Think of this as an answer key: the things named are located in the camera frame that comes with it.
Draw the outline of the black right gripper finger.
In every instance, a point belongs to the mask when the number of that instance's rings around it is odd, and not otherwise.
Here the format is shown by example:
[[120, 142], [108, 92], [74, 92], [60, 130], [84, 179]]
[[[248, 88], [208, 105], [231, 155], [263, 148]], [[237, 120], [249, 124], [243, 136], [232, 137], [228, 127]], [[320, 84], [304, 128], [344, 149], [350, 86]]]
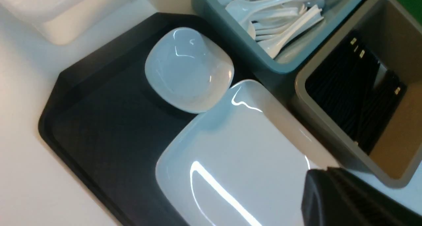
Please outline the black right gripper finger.
[[305, 177], [305, 226], [420, 226], [422, 218], [343, 168], [311, 169]]

